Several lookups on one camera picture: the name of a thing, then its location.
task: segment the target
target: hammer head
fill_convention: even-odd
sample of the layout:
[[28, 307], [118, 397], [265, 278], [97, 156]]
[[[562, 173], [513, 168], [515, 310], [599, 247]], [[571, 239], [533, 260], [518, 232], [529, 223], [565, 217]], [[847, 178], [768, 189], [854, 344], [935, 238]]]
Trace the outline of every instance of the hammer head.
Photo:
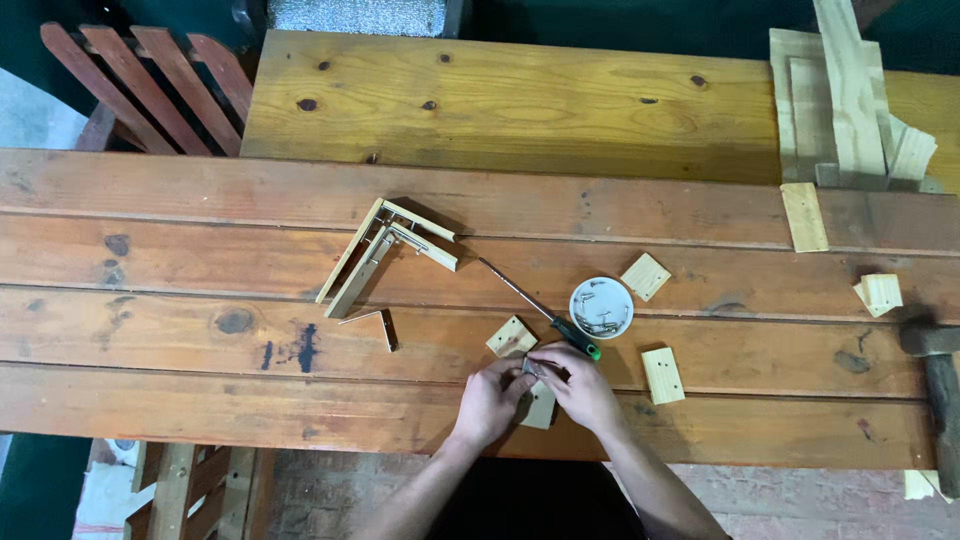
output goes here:
[[904, 327], [900, 330], [900, 347], [911, 356], [949, 355], [960, 351], [960, 327]]

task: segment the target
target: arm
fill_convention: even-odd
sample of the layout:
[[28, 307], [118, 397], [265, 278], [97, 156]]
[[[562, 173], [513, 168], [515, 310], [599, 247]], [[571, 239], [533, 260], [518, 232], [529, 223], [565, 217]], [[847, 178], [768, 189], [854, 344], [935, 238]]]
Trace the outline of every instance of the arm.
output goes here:
[[453, 432], [426, 467], [400, 486], [352, 538], [426, 536], [476, 458], [506, 432], [520, 396], [537, 382], [532, 375], [519, 374], [522, 362], [501, 359], [469, 376]]
[[[689, 488], [636, 438], [596, 363], [566, 343], [551, 343], [527, 356], [538, 360], [538, 379], [553, 390], [567, 415], [600, 439], [650, 538], [728, 538]], [[569, 379], [551, 364], [563, 367]]]

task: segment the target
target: green screwdriver handle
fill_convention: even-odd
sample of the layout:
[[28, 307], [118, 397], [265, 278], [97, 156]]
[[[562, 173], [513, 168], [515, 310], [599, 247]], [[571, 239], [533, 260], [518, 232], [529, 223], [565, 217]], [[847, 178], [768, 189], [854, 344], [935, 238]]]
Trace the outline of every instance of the green screwdriver handle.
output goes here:
[[600, 349], [590, 341], [590, 338], [582, 330], [573, 326], [573, 323], [564, 320], [563, 317], [557, 316], [550, 322], [550, 326], [560, 331], [560, 334], [570, 345], [580, 349], [580, 351], [594, 360], [600, 359]]

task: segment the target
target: brick floor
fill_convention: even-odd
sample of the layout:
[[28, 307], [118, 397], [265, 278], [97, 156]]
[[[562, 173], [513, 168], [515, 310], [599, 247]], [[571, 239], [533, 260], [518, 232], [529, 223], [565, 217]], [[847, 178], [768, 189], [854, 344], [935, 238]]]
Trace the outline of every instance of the brick floor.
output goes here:
[[[268, 538], [347, 538], [427, 459], [425, 455], [280, 451]], [[940, 497], [905, 501], [900, 471], [671, 468], [733, 538], [960, 537], [960, 503], [947, 505]]]

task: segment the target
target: hammer handle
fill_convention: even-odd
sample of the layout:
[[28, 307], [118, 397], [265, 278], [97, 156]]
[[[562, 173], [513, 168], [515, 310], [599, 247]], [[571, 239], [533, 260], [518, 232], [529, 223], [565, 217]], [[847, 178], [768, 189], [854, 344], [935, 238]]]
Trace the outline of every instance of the hammer handle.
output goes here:
[[926, 393], [937, 433], [940, 491], [960, 498], [960, 382], [952, 355], [926, 357]]

